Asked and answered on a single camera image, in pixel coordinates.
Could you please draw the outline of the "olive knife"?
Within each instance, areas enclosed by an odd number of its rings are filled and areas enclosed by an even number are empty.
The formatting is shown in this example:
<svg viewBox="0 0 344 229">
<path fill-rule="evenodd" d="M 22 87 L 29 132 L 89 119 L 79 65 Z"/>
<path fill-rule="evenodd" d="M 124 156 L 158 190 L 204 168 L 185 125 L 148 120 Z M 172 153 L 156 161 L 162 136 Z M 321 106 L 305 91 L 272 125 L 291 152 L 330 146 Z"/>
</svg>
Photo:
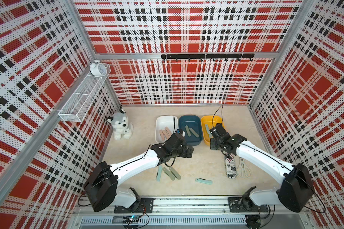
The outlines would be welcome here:
<svg viewBox="0 0 344 229">
<path fill-rule="evenodd" d="M 190 132 L 191 132 L 196 138 L 199 138 L 199 137 L 200 137 L 200 135 L 197 134 L 197 133 L 194 131 L 193 128 L 190 127 L 189 129 L 190 129 Z"/>
<path fill-rule="evenodd" d="M 190 132 L 189 126 L 186 125 L 185 129 L 186 129 L 186 133 L 187 133 L 188 137 L 191 137 L 191 132 Z"/>
</svg>

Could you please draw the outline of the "pink knife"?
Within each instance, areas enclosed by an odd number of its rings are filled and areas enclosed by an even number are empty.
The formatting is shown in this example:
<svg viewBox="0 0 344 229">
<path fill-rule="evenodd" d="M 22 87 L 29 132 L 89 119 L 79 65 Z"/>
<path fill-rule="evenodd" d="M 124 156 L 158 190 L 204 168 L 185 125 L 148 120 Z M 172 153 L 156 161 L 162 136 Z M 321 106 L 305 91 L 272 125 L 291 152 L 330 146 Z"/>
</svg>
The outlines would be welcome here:
<svg viewBox="0 0 344 229">
<path fill-rule="evenodd" d="M 165 136 L 165 139 L 169 139 L 170 135 L 168 134 L 168 132 L 166 130 L 163 130 L 163 135 Z"/>
<path fill-rule="evenodd" d="M 166 140 L 166 137 L 167 137 L 167 135 L 166 135 L 166 133 L 165 133 L 165 130 L 164 130 L 164 129 L 161 129 L 161 130 L 159 131 L 159 133 L 160 133 L 162 142 L 164 142 L 164 141 Z"/>
<path fill-rule="evenodd" d="M 172 132 L 170 131 L 168 127 L 165 127 L 165 131 L 167 132 L 169 137 L 172 135 Z"/>
</svg>

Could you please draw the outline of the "mint knife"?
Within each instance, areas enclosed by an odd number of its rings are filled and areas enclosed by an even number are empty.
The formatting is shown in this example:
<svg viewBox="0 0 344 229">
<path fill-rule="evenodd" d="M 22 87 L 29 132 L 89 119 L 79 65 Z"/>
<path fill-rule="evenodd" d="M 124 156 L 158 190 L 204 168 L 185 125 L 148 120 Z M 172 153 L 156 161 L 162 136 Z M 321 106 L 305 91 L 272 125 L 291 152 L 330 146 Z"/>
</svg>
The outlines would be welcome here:
<svg viewBox="0 0 344 229">
<path fill-rule="evenodd" d="M 157 171 L 157 176 L 156 176 L 156 181 L 160 182 L 161 180 L 161 174 L 162 174 L 162 166 L 158 166 L 158 171 Z"/>
<path fill-rule="evenodd" d="M 212 180 L 207 180 L 203 178 L 196 178 L 196 182 L 206 184 L 206 185 L 212 185 L 213 181 Z"/>
<path fill-rule="evenodd" d="M 208 134 L 208 137 L 209 137 L 209 138 L 212 138 L 213 136 L 212 136 L 212 134 L 211 134 L 211 132 L 210 132 L 210 129 L 209 129 L 208 124 L 205 124 L 205 129 L 206 129 L 206 132 L 207 132 L 207 134 Z"/>
</svg>

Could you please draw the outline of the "olive knife two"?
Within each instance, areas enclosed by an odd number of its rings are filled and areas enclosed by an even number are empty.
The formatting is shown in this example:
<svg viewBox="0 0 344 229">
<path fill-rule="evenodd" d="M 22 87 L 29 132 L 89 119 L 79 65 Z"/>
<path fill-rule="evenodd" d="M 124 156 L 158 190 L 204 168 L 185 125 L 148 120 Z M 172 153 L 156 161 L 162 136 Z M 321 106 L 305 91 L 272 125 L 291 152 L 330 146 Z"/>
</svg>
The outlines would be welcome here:
<svg viewBox="0 0 344 229">
<path fill-rule="evenodd" d="M 169 170 L 177 180 L 181 180 L 181 175 L 173 167 L 169 167 Z"/>
</svg>

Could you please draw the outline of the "olive knife one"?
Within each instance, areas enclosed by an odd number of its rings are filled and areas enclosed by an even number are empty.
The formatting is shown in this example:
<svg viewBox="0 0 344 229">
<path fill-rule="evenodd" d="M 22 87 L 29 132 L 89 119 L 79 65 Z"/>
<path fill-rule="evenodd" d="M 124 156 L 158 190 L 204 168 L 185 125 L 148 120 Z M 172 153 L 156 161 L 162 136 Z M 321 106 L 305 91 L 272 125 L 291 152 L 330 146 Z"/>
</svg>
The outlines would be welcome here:
<svg viewBox="0 0 344 229">
<path fill-rule="evenodd" d="M 175 180 L 175 176 L 167 168 L 163 167 L 162 170 L 171 180 Z"/>
</svg>

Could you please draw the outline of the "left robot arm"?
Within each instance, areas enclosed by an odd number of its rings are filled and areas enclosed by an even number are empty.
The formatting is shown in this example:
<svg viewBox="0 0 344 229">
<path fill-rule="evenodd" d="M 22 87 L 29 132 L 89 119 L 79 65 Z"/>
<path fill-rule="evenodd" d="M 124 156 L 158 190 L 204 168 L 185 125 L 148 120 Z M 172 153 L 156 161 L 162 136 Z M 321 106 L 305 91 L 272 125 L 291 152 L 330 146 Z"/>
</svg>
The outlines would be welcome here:
<svg viewBox="0 0 344 229">
<path fill-rule="evenodd" d="M 150 145 L 145 152 L 129 160 L 108 165 L 99 163 L 84 184 L 85 196 L 95 212 L 110 205 L 131 212 L 141 208 L 141 197 L 134 188 L 125 189 L 121 184 L 131 177 L 151 168 L 158 167 L 177 157 L 191 158 L 193 146 L 189 146 L 183 134 L 173 133 L 162 144 Z"/>
</svg>

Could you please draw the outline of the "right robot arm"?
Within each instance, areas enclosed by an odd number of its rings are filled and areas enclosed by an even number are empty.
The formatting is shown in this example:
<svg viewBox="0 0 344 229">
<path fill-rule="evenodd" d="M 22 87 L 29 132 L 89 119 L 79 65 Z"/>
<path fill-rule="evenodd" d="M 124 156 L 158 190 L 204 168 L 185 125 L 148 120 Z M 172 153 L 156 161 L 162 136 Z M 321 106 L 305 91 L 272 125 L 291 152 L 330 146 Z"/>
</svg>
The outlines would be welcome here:
<svg viewBox="0 0 344 229">
<path fill-rule="evenodd" d="M 239 134 L 230 135 L 222 124 L 210 129 L 212 150 L 221 151 L 224 156 L 240 157 L 270 175 L 280 187 L 261 190 L 253 186 L 246 191 L 236 204 L 248 212 L 255 207 L 282 205 L 292 212 L 301 212 L 315 193 L 312 177 L 306 166 L 296 166 L 262 151 Z"/>
</svg>

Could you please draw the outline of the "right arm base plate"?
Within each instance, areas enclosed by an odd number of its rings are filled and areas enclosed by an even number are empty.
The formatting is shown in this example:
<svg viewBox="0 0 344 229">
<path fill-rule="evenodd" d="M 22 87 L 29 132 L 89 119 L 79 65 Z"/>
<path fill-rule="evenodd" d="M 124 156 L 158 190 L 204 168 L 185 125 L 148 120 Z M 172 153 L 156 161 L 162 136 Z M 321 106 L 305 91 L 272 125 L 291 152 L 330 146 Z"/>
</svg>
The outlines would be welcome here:
<svg viewBox="0 0 344 229">
<path fill-rule="evenodd" d="M 249 198 L 229 197 L 228 206 L 231 213 L 268 213 L 267 205 L 257 206 Z"/>
</svg>

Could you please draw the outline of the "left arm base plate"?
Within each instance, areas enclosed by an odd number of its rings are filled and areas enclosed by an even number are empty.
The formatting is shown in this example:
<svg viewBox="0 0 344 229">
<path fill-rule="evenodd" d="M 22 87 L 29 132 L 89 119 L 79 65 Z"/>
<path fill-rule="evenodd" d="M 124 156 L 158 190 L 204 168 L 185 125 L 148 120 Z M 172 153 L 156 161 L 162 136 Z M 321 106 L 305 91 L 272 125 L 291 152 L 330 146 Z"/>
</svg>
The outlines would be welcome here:
<svg viewBox="0 0 344 229">
<path fill-rule="evenodd" d="M 154 198 L 137 199 L 129 208 L 125 208 L 122 206 L 116 206 L 114 209 L 114 213 L 116 213 L 116 214 L 137 213 L 137 212 L 152 213 L 153 203 L 154 203 Z"/>
</svg>

